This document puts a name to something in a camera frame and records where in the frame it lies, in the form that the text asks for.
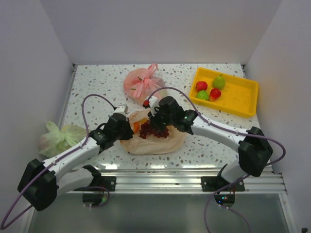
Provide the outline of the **orange round fruit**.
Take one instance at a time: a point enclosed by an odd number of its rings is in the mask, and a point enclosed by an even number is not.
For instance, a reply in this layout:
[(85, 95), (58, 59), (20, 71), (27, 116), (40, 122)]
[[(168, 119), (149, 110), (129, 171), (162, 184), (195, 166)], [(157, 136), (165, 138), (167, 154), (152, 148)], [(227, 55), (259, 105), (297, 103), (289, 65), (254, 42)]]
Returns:
[(134, 132), (134, 133), (137, 133), (137, 132), (140, 131), (140, 123), (139, 123), (139, 122), (135, 122), (135, 123), (133, 124), (133, 126), (134, 126), (134, 129), (133, 129), (133, 132)]

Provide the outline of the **orange plastic fruit bag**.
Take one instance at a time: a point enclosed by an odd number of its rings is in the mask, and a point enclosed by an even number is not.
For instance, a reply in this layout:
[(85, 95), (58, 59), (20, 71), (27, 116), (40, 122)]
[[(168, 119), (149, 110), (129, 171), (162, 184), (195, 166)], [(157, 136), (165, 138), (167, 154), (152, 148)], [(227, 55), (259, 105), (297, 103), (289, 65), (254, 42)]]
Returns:
[[(130, 114), (129, 122), (131, 129), (134, 129), (133, 124), (139, 122), (140, 125), (148, 120), (148, 110), (136, 111)], [(133, 138), (129, 140), (122, 140), (121, 145), (130, 154), (143, 155), (143, 154), (165, 154), (171, 153), (179, 149), (186, 137), (185, 133), (178, 131), (173, 126), (168, 127), (169, 136), (167, 138), (157, 138), (153, 135), (148, 136), (146, 139), (139, 137), (139, 133), (134, 133)]]

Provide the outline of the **dark red grape bunch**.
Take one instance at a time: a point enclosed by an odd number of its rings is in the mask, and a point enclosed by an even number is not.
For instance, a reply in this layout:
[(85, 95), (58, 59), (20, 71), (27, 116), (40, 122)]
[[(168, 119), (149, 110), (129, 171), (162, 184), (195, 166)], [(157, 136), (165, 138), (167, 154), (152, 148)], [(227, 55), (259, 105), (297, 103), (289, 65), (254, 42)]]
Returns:
[(148, 136), (151, 136), (151, 135), (157, 138), (167, 138), (169, 136), (168, 128), (162, 131), (158, 130), (151, 125), (150, 120), (147, 120), (140, 125), (140, 129), (138, 133), (139, 133), (139, 137), (142, 139), (146, 139)]

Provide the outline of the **green round bumpy fruit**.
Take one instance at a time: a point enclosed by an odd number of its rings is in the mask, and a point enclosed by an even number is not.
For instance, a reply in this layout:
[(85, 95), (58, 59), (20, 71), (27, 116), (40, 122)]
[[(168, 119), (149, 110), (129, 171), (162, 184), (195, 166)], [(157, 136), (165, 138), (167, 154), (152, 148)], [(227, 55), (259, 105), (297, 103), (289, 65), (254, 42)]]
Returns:
[(196, 98), (201, 100), (208, 100), (209, 94), (205, 90), (202, 90), (197, 93)]

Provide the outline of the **red round fruit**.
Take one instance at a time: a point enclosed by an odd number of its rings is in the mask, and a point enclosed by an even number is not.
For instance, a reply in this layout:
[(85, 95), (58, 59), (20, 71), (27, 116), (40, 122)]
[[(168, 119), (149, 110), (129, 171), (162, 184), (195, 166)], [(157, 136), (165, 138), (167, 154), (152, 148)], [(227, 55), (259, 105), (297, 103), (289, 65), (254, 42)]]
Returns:
[(195, 88), (197, 92), (206, 91), (208, 89), (208, 84), (204, 81), (199, 81), (196, 83)]

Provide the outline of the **red strawberry shaped fruit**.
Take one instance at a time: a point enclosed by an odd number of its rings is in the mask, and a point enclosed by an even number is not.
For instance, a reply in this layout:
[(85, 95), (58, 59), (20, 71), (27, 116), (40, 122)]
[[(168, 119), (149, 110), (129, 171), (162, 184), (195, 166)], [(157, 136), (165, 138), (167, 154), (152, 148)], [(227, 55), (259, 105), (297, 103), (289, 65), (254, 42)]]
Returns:
[(221, 91), (217, 88), (213, 88), (209, 94), (209, 101), (215, 101), (221, 96)]

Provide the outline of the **green pear fruit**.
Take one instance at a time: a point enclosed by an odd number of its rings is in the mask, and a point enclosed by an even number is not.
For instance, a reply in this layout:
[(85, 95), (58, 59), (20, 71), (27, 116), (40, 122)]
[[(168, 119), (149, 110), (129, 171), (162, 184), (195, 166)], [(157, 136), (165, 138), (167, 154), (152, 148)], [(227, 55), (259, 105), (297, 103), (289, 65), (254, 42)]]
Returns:
[(221, 75), (219, 75), (213, 79), (212, 86), (214, 88), (219, 89), (219, 90), (222, 90), (225, 87), (225, 79), (223, 77), (223, 74), (221, 74)]

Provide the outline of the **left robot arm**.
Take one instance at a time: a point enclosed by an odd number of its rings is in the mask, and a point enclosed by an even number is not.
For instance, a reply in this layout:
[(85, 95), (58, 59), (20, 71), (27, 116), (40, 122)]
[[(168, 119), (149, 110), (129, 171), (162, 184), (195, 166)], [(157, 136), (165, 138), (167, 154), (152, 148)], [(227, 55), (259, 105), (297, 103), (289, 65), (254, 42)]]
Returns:
[(71, 149), (42, 162), (30, 161), (17, 189), (37, 211), (46, 209), (57, 196), (73, 189), (97, 190), (101, 178), (93, 166), (84, 166), (76, 172), (72, 169), (111, 148), (116, 141), (131, 139), (133, 134), (126, 113), (114, 112), (103, 128), (92, 130)]

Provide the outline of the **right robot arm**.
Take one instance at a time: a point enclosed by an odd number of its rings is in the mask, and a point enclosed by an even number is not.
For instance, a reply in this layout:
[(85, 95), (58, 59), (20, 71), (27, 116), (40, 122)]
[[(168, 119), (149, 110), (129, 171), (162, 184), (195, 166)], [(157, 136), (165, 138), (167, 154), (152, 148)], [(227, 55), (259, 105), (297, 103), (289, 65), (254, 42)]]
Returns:
[(173, 126), (182, 133), (217, 141), (238, 154), (238, 158), (224, 165), (217, 175), (216, 184), (221, 190), (228, 190), (234, 181), (246, 175), (259, 177), (273, 153), (268, 140), (257, 127), (241, 131), (226, 128), (224, 124), (204, 118), (197, 110), (184, 110), (171, 96), (161, 100), (151, 97), (144, 101), (143, 106), (150, 108), (148, 118), (154, 128), (163, 131)]

